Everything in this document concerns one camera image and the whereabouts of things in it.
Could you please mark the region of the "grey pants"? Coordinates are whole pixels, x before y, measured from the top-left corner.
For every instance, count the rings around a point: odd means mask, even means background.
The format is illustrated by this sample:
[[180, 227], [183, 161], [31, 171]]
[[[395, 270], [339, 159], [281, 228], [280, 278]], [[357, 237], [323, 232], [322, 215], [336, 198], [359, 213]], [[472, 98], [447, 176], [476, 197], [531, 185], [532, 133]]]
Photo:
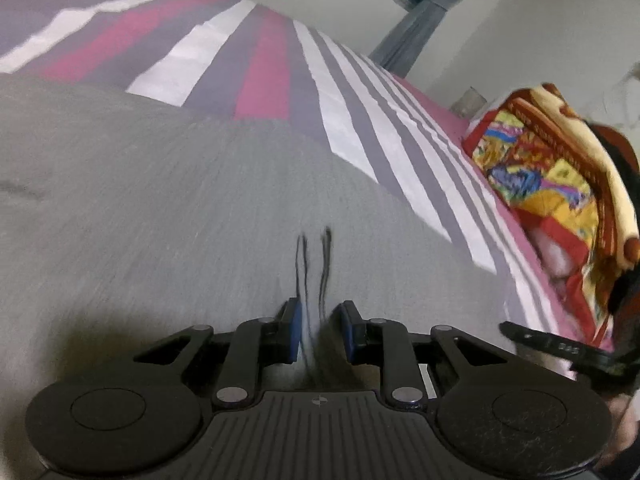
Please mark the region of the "grey pants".
[[503, 346], [506, 283], [361, 171], [280, 120], [205, 118], [110, 88], [1, 79], [1, 474], [33, 479], [30, 399], [196, 324], [300, 297], [278, 387], [370, 384], [330, 316]]

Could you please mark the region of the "white pillow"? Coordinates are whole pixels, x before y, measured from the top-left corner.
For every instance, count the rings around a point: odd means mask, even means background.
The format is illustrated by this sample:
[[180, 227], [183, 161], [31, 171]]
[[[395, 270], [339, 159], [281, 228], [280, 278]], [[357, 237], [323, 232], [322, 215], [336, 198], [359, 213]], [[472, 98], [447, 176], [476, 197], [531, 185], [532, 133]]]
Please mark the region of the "white pillow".
[[566, 294], [567, 280], [578, 270], [568, 252], [541, 229], [527, 232], [549, 281], [559, 296]]

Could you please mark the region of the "cream red folded blanket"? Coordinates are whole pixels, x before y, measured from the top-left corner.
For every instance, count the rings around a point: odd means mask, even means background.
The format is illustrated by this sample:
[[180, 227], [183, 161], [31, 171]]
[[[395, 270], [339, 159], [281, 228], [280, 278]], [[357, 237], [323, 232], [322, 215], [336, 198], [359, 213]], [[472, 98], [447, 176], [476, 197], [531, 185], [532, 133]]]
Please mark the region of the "cream red folded blanket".
[[599, 252], [604, 258], [613, 258], [620, 270], [633, 269], [639, 262], [636, 208], [596, 134], [553, 84], [515, 91], [503, 106], [551, 145], [599, 193]]

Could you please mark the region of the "colourful red yellow pillow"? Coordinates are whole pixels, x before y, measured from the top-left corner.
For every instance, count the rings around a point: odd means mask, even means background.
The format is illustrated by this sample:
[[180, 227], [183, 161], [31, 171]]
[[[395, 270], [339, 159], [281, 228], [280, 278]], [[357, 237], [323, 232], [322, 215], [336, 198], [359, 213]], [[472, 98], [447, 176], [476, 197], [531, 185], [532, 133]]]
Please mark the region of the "colourful red yellow pillow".
[[578, 270], [567, 280], [566, 294], [559, 296], [532, 245], [542, 275], [573, 322], [578, 340], [604, 347], [614, 321], [608, 300], [625, 271], [613, 258], [604, 258], [599, 252], [599, 193], [503, 102], [489, 107], [463, 140], [463, 149], [524, 231], [529, 244], [527, 232], [541, 229], [576, 262]]

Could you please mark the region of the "pink striped bed sheet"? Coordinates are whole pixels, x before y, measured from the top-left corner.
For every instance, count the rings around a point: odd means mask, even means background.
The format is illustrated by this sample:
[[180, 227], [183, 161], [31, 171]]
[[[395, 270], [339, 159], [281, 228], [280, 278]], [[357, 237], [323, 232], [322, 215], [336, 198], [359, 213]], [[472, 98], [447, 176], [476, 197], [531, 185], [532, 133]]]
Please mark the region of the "pink striped bed sheet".
[[463, 151], [461, 122], [317, 29], [250, 0], [1, 0], [1, 69], [222, 118], [285, 120], [501, 278], [511, 318], [612, 346], [611, 321], [561, 304]]

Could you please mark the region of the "grey curtain right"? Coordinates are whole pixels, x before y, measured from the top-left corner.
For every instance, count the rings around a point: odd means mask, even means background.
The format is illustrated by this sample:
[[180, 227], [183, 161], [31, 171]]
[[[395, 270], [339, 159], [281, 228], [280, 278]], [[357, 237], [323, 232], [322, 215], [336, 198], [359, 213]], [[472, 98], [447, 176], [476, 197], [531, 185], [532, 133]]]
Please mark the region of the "grey curtain right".
[[461, 0], [421, 0], [372, 51], [373, 62], [399, 77], [408, 75], [448, 11]]

